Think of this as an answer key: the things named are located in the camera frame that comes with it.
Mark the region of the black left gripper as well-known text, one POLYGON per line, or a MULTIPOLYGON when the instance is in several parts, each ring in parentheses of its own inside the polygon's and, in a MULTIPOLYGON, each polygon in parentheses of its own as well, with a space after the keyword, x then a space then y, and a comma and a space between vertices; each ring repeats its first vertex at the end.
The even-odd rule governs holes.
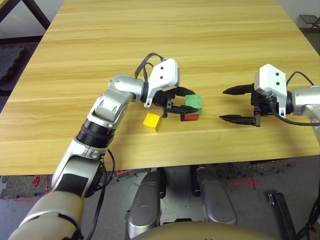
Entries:
POLYGON ((170 90, 159 90, 155 93, 152 103, 155 106, 162 107, 163 113, 161 115, 162 118, 167 118, 168 113, 173 114, 193 114, 198 111, 197 108, 187 105, 175 106, 172 104, 172 99, 176 96, 185 97, 189 95, 195 95, 196 93, 190 89, 185 87, 177 87, 175 89, 170 90))

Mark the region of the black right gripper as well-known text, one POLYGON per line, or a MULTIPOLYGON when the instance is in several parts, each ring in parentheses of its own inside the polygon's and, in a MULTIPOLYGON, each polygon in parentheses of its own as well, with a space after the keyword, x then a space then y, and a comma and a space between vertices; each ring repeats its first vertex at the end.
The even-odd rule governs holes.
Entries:
MULTIPOLYGON (((226 95, 245 95, 250 94, 254 90, 254 84, 244 84, 237 85, 230 88, 227 88, 222 93, 226 95)), ((253 92, 250 98, 250 104, 253 106, 254 116, 241 116, 235 114, 221 115, 219 118, 221 120, 237 124, 237 125, 250 125, 255 127, 261 126, 261 121, 259 117, 255 116, 267 116, 272 115, 272 109, 270 107, 269 101, 265 98, 264 95, 260 93, 253 92)))

